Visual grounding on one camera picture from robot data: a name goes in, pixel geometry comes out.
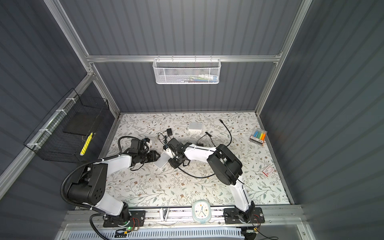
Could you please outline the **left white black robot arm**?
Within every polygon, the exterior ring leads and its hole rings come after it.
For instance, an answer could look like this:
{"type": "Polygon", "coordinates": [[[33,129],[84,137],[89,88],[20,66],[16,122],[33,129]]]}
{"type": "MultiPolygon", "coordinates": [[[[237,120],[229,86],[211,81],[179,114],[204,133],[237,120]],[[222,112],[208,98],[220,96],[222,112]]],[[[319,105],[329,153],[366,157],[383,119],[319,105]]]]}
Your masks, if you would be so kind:
{"type": "Polygon", "coordinates": [[[77,166],[63,180],[60,194],[66,203],[93,210],[122,225],[132,219],[129,206],[107,193],[108,176],[123,169],[135,171],[136,164],[156,162],[161,155],[151,150],[148,138],[123,136],[118,139],[118,148],[117,155],[77,166]]]}

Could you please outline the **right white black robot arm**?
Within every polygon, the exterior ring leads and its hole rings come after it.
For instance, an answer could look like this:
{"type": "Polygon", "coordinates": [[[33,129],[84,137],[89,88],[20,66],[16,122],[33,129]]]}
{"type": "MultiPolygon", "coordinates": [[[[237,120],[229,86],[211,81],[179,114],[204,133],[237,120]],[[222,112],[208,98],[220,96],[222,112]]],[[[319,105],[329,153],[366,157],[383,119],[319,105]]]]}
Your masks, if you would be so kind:
{"type": "Polygon", "coordinates": [[[229,186],[235,200],[237,213],[235,218],[242,223],[249,223],[255,203],[250,199],[243,180],[243,164],[226,145],[207,148],[192,143],[182,144],[175,138],[165,146],[171,157],[169,163],[173,168],[180,167],[186,161],[200,161],[209,164],[220,182],[229,186]]]}

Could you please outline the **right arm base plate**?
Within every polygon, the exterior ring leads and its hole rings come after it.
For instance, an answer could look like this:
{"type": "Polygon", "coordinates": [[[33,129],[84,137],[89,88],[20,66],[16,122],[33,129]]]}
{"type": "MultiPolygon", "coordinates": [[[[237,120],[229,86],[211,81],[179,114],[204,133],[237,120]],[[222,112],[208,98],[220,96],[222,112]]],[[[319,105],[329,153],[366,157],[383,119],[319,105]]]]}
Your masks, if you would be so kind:
{"type": "Polygon", "coordinates": [[[250,208],[242,212],[237,208],[225,208],[223,212],[226,224],[263,224],[265,217],[261,208],[250,208]]]}

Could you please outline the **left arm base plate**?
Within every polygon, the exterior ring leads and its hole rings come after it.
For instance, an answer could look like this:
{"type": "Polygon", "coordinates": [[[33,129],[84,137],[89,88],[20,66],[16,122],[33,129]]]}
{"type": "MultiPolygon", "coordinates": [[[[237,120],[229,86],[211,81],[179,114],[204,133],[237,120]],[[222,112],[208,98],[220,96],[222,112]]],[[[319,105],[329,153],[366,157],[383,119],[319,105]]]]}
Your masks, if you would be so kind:
{"type": "Polygon", "coordinates": [[[109,216],[104,218],[104,228],[117,228],[117,227],[142,227],[144,225],[146,212],[145,211],[129,211],[124,216],[122,213],[120,216],[109,216]]]}

